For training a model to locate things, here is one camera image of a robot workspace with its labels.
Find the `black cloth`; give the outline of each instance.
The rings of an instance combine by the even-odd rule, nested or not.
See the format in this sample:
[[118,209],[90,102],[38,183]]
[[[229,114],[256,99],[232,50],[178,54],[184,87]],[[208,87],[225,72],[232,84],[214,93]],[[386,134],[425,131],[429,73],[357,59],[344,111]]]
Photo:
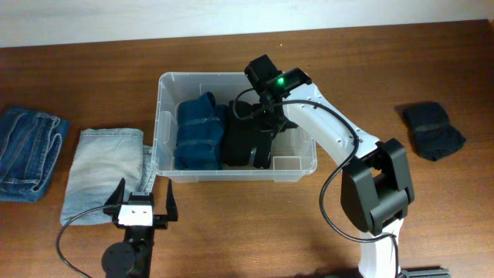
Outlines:
[[437,161],[463,147],[466,139],[451,124],[439,103],[423,103],[404,110],[403,118],[413,132],[418,154]]
[[[257,107],[237,101],[240,117],[252,113]],[[233,101],[228,105],[227,127],[222,141],[222,161],[229,166],[252,165],[266,169],[271,165],[271,134],[261,132],[259,119],[238,120],[233,114]]]

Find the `dark blue fabric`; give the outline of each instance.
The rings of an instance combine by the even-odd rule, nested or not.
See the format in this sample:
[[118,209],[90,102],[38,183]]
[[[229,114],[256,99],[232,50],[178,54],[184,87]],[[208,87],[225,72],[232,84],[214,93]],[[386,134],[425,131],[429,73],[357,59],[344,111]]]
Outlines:
[[404,120],[413,132],[415,149],[421,158],[437,161],[454,154],[466,142],[462,134],[449,124],[441,104],[420,103],[403,111]]
[[22,107],[0,116],[0,201],[44,196],[68,130],[67,120]]
[[178,105],[175,169],[222,169],[221,145],[227,110],[226,105],[216,105],[209,92]]

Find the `white wall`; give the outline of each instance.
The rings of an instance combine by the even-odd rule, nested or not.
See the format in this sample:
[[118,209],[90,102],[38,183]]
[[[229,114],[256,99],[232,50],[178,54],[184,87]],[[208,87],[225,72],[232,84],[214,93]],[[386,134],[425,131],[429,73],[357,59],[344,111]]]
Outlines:
[[0,47],[493,18],[494,0],[0,0]]

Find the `light blue jeans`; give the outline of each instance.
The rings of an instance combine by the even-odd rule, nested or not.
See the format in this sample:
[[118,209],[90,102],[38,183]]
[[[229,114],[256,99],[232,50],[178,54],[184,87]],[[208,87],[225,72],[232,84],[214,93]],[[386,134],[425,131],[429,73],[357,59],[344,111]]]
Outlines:
[[[137,129],[88,129],[80,134],[70,168],[60,222],[104,205],[125,178],[124,201],[131,192],[151,192],[156,174],[151,170],[152,147],[143,145],[143,132]],[[77,219],[73,225],[111,222],[103,211]]]

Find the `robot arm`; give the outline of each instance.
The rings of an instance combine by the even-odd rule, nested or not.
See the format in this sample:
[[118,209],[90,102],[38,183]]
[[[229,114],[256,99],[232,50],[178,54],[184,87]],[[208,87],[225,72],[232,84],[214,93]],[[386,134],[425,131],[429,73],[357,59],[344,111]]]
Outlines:
[[[251,61],[245,74],[265,108],[262,117],[267,125],[277,130],[276,127],[284,121],[292,121],[307,131],[337,164],[342,164],[355,148],[352,133],[334,115],[302,101],[330,108],[352,127],[358,136],[359,148],[354,158],[343,167],[343,210],[360,230],[362,239],[373,239],[384,233],[392,233],[398,238],[408,205],[414,201],[404,147],[395,139],[383,143],[351,123],[322,96],[300,69],[283,73],[264,55]],[[373,177],[372,168],[381,170],[381,173]],[[364,278],[395,276],[397,270],[391,237],[361,243],[360,247],[359,270]]]
[[[317,103],[337,112],[358,134],[360,146],[355,155],[356,158],[362,159],[376,151],[377,143],[380,142],[379,139],[366,133],[350,122],[322,96],[315,84],[302,84],[301,86],[298,86],[291,91],[291,94],[286,100],[315,100]],[[289,120],[307,131],[337,164],[343,163],[354,149],[354,139],[351,133],[338,119],[326,111],[315,109],[306,104],[288,104],[283,106],[283,112]],[[348,205],[358,206],[358,204],[352,203],[349,203]],[[398,234],[402,224],[403,219],[395,219],[386,225],[382,232],[393,233],[397,236],[398,240]],[[362,239],[372,239],[375,236],[379,236],[379,234],[373,235],[371,232],[360,231],[360,238]],[[361,243],[359,262],[360,274],[362,274],[364,278],[394,277],[397,271],[395,269],[396,263],[394,252],[391,238],[372,243]]]
[[103,212],[112,216],[112,222],[119,229],[125,229],[123,242],[117,242],[107,248],[101,259],[106,278],[148,278],[151,272],[151,255],[154,245],[154,231],[168,229],[169,222],[178,221],[177,204],[168,181],[166,215],[153,214],[153,193],[131,192],[124,202],[125,179],[105,205]]

